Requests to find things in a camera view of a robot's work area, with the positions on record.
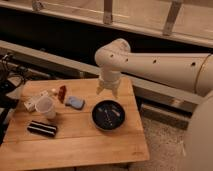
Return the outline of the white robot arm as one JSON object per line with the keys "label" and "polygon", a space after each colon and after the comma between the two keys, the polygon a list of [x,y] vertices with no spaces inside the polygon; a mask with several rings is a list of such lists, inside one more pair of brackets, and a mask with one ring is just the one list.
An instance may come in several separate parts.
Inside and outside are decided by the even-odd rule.
{"label": "white robot arm", "polygon": [[114,89],[123,72],[202,97],[190,120],[178,171],[213,171],[213,54],[133,53],[116,39],[94,55],[100,67],[99,87]]}

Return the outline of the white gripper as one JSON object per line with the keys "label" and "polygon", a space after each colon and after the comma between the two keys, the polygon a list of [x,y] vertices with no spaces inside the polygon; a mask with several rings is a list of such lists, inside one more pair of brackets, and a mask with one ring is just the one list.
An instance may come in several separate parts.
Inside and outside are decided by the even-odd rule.
{"label": "white gripper", "polygon": [[118,98],[118,86],[120,84],[121,73],[119,71],[112,71],[102,69],[99,75],[99,86],[96,93],[100,94],[103,89],[111,89],[115,98]]}

